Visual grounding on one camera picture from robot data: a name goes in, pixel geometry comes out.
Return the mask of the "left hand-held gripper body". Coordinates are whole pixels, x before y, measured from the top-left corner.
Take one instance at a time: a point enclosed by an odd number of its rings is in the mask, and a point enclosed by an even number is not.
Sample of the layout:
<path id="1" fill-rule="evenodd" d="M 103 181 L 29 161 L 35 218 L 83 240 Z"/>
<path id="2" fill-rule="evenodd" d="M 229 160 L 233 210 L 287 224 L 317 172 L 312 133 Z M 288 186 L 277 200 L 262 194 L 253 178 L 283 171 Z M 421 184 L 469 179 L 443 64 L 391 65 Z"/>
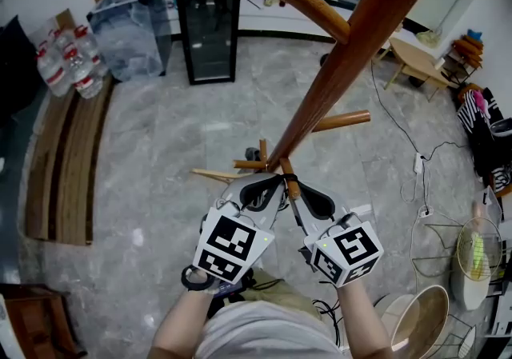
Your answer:
<path id="1" fill-rule="evenodd" d="M 285 189 L 279 174 L 233 180 L 202 223 L 193 267 L 230 284 L 241 280 L 275 239 L 273 225 Z"/>

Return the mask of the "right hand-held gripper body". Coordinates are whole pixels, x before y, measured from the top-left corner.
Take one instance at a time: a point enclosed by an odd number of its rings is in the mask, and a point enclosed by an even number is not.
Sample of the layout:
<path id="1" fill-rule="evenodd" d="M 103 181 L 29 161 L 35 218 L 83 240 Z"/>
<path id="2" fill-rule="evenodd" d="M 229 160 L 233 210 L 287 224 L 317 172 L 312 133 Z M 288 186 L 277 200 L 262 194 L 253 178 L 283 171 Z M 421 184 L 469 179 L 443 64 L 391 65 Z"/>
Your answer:
<path id="1" fill-rule="evenodd" d="M 306 264 L 337 288 L 370 273 L 384 253 L 370 222 L 330 189 L 298 187 L 295 220 L 305 234 L 298 252 Z"/>

